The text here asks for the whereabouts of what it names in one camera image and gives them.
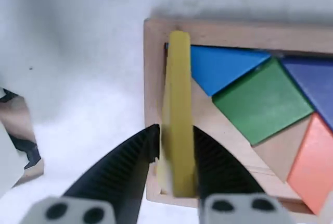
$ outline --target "wooden tray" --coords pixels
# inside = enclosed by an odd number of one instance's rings
[[[301,53],[316,56],[333,53],[333,29],[311,25],[246,23],[202,20],[147,19],[144,23],[145,126],[161,123],[165,78],[165,50],[172,30],[188,32],[191,44],[266,49],[273,54]],[[251,148],[248,141],[212,104],[211,98],[192,82],[194,125],[227,148],[255,177],[267,194],[277,197],[290,211],[312,214],[300,197],[281,182]],[[163,194],[150,165],[147,199],[196,207],[197,200]]]

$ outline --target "white backdrop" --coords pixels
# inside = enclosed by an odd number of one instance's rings
[[[333,22],[333,0],[0,0],[0,86],[30,107],[45,175],[0,199],[0,223],[61,195],[143,122],[149,16]],[[138,223],[198,223],[144,200]]]

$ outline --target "yellow tangram piece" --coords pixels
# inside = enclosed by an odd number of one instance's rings
[[[157,175],[161,188],[175,197],[196,195],[190,63],[189,34],[171,32]]]

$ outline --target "green square tangram piece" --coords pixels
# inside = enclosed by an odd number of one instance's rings
[[[276,59],[215,94],[213,103],[251,145],[313,112]]]

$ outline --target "orange tangram piece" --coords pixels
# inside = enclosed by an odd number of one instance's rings
[[[318,215],[333,189],[333,133],[317,113],[312,116],[287,181]]]

